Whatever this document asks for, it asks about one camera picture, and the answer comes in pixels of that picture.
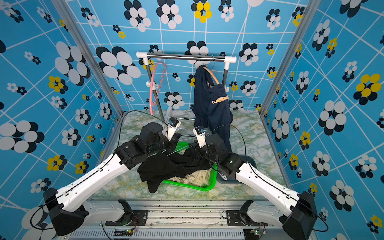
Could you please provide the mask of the beige shorts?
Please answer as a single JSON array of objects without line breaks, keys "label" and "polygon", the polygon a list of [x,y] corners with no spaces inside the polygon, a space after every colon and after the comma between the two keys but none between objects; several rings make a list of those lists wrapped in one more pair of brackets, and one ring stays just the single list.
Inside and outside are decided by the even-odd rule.
[{"label": "beige shorts", "polygon": [[180,182],[183,184],[203,187],[209,184],[210,176],[211,176],[211,169],[201,170],[201,171],[196,171],[192,174],[186,175],[184,178],[180,179]]}]

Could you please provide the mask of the black shorts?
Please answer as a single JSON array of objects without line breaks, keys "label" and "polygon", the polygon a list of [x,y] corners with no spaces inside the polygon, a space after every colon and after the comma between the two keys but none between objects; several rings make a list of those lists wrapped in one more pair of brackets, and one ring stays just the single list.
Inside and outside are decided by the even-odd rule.
[{"label": "black shorts", "polygon": [[143,162],[137,172],[141,181],[147,183],[149,192],[156,193],[162,181],[173,177],[184,178],[197,171],[209,170],[209,161],[198,157],[193,150],[188,148],[182,155],[158,153]]}]

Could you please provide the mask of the pink plastic hanger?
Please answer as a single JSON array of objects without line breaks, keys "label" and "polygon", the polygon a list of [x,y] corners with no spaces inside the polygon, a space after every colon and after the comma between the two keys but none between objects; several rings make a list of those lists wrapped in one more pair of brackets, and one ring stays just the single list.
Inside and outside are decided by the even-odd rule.
[{"label": "pink plastic hanger", "polygon": [[[148,73],[148,77],[149,77],[149,81],[147,82],[147,87],[149,87],[149,89],[150,89],[150,91],[149,91],[150,114],[154,115],[155,108],[157,108],[161,119],[164,120],[165,118],[164,118],[163,110],[162,110],[161,103],[159,100],[159,94],[160,94],[160,89],[162,87],[162,83],[164,81],[164,77],[166,74],[167,65],[162,61],[157,62],[153,65],[153,64],[151,64],[150,59],[147,60],[147,63],[148,63],[148,65],[146,65],[146,69],[147,69],[147,73]],[[161,68],[161,67],[163,67],[164,69],[163,69],[162,74],[160,75],[159,83],[156,84],[155,83],[156,71],[158,68]]]}]

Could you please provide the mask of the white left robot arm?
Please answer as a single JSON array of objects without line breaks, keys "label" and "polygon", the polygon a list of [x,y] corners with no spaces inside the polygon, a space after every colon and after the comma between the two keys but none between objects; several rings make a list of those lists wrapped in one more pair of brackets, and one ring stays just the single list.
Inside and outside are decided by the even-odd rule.
[{"label": "white left robot arm", "polygon": [[51,223],[58,236],[68,235],[84,223],[111,223],[124,226],[132,223],[134,213],[125,200],[111,204],[93,204],[88,198],[108,182],[143,163],[153,154],[174,151],[180,135],[181,122],[171,118],[165,127],[149,123],[139,135],[121,144],[97,167],[59,190],[43,194]]}]

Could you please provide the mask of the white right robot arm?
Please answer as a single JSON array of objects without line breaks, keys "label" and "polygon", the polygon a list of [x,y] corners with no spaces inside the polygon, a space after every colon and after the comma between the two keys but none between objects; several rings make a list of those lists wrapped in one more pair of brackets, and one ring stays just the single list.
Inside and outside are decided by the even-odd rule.
[{"label": "white right robot arm", "polygon": [[188,150],[193,157],[216,164],[219,173],[247,185],[274,204],[269,208],[247,200],[238,211],[243,225],[273,225],[282,228],[294,240],[309,239],[318,219],[312,194],[300,194],[273,181],[244,157],[229,152],[217,134],[189,144]]}]

